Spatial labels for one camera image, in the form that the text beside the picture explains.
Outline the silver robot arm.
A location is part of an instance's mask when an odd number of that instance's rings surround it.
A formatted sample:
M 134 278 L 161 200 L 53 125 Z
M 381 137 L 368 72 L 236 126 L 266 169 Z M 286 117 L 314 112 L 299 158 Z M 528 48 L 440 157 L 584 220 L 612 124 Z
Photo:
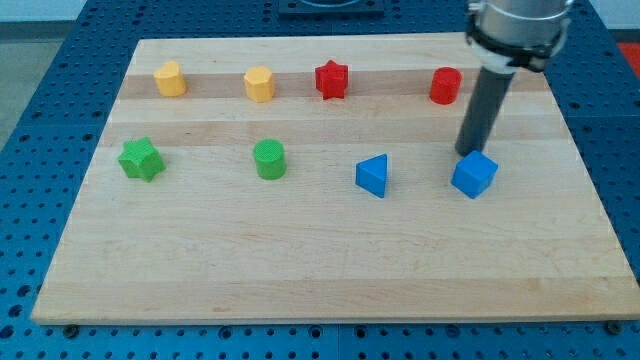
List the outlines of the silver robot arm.
M 466 42 L 489 71 L 541 72 L 566 43 L 572 5 L 573 0 L 470 0 Z

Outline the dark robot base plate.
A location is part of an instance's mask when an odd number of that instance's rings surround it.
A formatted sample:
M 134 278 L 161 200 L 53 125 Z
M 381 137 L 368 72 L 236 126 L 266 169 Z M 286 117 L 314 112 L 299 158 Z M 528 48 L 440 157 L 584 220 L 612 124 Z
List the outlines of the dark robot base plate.
M 383 15 L 384 0 L 277 0 L 280 17 Z

